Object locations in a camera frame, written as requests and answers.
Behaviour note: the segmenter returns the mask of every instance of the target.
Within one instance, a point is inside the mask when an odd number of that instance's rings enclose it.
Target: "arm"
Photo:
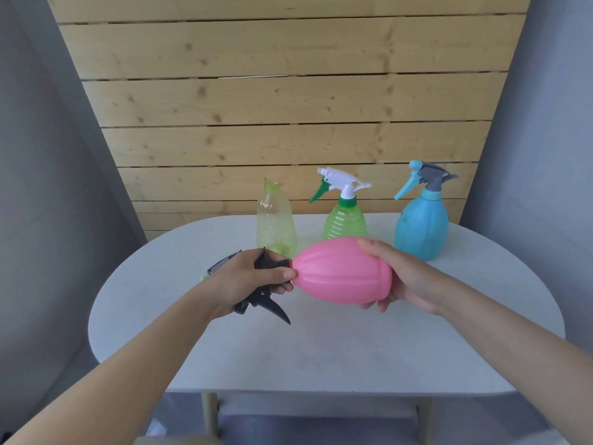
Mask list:
[[[285,283],[292,269],[255,270],[261,250],[237,254],[23,426],[8,445],[129,445],[208,324],[258,286]],[[283,257],[273,256],[276,260]]]
[[[394,269],[383,312],[405,299],[442,315],[573,445],[593,435],[593,357],[461,281],[379,241],[361,248]]]

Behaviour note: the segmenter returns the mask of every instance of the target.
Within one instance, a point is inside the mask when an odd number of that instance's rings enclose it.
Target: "blue trigger sprayer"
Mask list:
[[[447,240],[449,216],[441,201],[442,183],[457,178],[436,164],[411,161],[411,177],[395,195],[399,200],[419,184],[426,183],[421,195],[406,206],[396,224],[395,246],[424,261],[436,258]]]

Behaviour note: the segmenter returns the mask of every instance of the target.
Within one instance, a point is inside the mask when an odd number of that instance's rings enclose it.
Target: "table top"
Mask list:
[[[388,243],[399,214],[367,214],[369,236]],[[299,249],[321,240],[325,215],[296,215]],[[240,248],[255,248],[256,216],[200,220],[154,239],[109,277],[90,316],[102,362]],[[451,224],[431,262],[564,337],[560,310],[539,278],[493,241]],[[213,321],[171,382],[172,392],[209,390],[380,395],[495,395],[513,391],[442,318],[410,304],[376,308],[327,303],[296,288],[274,299],[292,321],[265,309]]]

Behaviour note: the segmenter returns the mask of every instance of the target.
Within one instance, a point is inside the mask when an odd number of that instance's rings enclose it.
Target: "right hand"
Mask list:
[[[360,249],[387,262],[393,269],[393,282],[387,298],[379,300],[380,312],[398,299],[419,307],[430,314],[441,315],[443,297],[451,296],[464,284],[435,269],[417,257],[396,250],[380,240],[359,239]],[[375,302],[360,305],[368,309]]]

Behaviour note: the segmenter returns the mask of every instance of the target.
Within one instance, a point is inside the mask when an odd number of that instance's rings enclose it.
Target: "table leg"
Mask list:
[[[218,433],[218,395],[216,392],[202,392],[202,409],[206,434]]]
[[[418,412],[418,441],[422,445],[429,445],[432,439],[432,400],[432,397],[422,397],[418,400],[416,406]]]

